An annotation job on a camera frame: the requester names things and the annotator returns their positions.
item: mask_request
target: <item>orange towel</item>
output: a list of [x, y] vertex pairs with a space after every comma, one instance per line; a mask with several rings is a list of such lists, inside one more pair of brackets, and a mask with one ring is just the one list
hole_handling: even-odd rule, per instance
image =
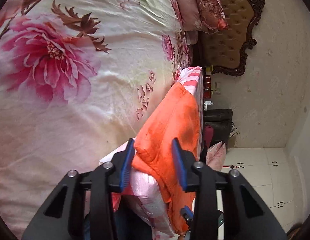
[[167, 214], [176, 233], [188, 229], [180, 215], [185, 205], [191, 208], [194, 193], [185, 193], [175, 175], [172, 140], [178, 138], [184, 150], [197, 153], [199, 113], [196, 100], [180, 83], [176, 83], [153, 114], [148, 118], [135, 140], [135, 169], [153, 176], [165, 203]]

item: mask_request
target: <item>metal screw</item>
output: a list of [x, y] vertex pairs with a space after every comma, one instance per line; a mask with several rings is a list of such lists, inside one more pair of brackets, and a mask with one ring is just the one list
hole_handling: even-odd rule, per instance
[[68, 173], [67, 173], [67, 175], [68, 175], [68, 177], [71, 177], [71, 178], [73, 178], [73, 177], [75, 177], [76, 175], [77, 175], [77, 171], [76, 170], [70, 170]]
[[110, 168], [113, 167], [113, 166], [114, 166], [114, 164], [111, 163], [111, 162], [105, 162], [105, 163], [103, 164], [103, 167], [104, 167], [105, 169], [110, 169]]
[[204, 167], [204, 164], [202, 162], [194, 162], [193, 165], [195, 168], [198, 168], [198, 169], [201, 169]]
[[236, 169], [233, 169], [230, 171], [231, 176], [238, 177], [240, 175], [240, 172]]

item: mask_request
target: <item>white wall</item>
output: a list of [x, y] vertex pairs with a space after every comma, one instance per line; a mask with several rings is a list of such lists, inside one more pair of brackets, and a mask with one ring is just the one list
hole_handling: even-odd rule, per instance
[[299, 118], [285, 150], [295, 158], [299, 169], [304, 195], [304, 218], [306, 218], [310, 213], [310, 66]]

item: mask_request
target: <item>bed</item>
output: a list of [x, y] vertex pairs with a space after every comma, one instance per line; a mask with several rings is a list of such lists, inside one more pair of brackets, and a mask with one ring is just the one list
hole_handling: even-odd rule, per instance
[[70, 169], [137, 132], [189, 65], [176, 0], [7, 0], [0, 215], [18, 237]]

